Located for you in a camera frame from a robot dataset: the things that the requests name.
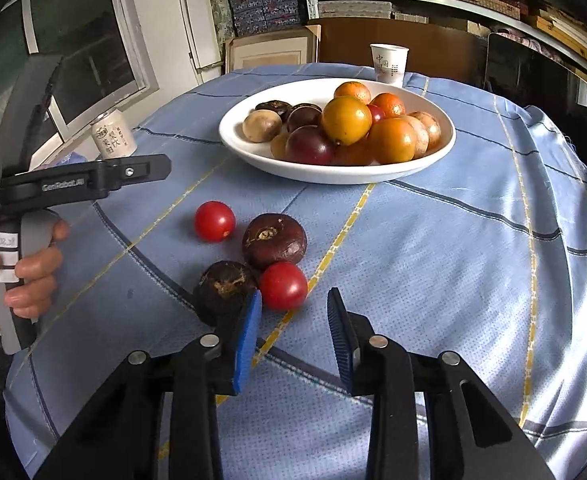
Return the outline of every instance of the hand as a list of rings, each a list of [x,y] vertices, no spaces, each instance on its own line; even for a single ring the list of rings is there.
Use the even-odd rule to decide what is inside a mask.
[[[59,220],[54,225],[53,240],[67,238],[69,225]],[[36,254],[23,258],[16,264],[16,276],[30,280],[23,286],[12,288],[5,293],[5,304],[19,317],[33,319],[44,314],[51,307],[51,295],[56,290],[56,279],[52,273],[62,264],[62,253],[55,246],[49,246]]]

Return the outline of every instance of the cherry tomato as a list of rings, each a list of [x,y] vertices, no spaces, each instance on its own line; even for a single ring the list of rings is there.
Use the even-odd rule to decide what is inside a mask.
[[[385,118],[384,111],[381,107],[376,105],[367,105],[367,108],[369,108],[369,111],[371,111],[371,124],[376,124],[378,121],[382,121]]]
[[[213,200],[196,210],[194,227],[205,242],[222,242],[235,229],[236,217],[228,205]]]
[[[270,309],[292,310],[307,297],[307,278],[293,263],[276,262],[262,273],[258,288]]]

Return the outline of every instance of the picture frame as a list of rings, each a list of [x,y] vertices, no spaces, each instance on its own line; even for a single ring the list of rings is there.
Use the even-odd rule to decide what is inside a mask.
[[[318,61],[320,25],[233,38],[226,43],[225,72],[274,64]]]

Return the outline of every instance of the blue tablecloth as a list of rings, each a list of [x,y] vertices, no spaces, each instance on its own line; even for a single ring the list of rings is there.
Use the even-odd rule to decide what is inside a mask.
[[[393,182],[321,186],[241,162],[218,123],[244,97],[318,77],[373,78],[344,65],[269,66],[215,79],[159,109],[138,154],[167,153],[165,182],[59,208],[72,224],[55,307],[8,377],[8,421],[31,475],[114,367],[133,350],[180,350],[206,332],[190,291],[220,259],[239,259],[244,225],[286,212],[309,238],[313,290],[292,319],[266,312],[275,345],[245,394],[219,407],[228,480],[363,478],[371,405],[339,379],[326,320],[338,286],[349,310],[407,350],[453,349],[518,420],[558,479],[587,460],[587,168],[537,108],[464,84],[407,74],[405,86],[452,118],[455,146]],[[198,205],[235,211],[232,240],[192,231]],[[426,443],[424,407],[419,436]],[[165,444],[167,428],[163,430]],[[166,457],[168,447],[160,447]],[[428,463],[422,455],[422,476]],[[166,473],[167,460],[160,469]]]

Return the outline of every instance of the white plate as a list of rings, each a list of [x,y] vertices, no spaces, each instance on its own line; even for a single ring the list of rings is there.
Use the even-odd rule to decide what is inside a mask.
[[[278,99],[292,105],[312,103],[324,108],[333,98],[334,90],[345,81],[360,81],[371,91],[372,96],[382,92],[395,94],[405,104],[407,113],[423,111],[432,114],[442,131],[443,147],[436,152],[409,162],[371,166],[312,166],[276,160],[271,155],[268,142],[259,144],[245,140],[242,133],[242,121],[253,111],[257,104]],[[219,126],[220,137],[227,148],[246,160],[251,166],[285,178],[316,182],[318,184],[370,184],[384,182],[424,170],[445,156],[455,142],[455,127],[449,116],[431,101],[408,90],[385,83],[362,79],[324,78],[296,81],[268,90],[263,90],[241,101],[229,110]]]

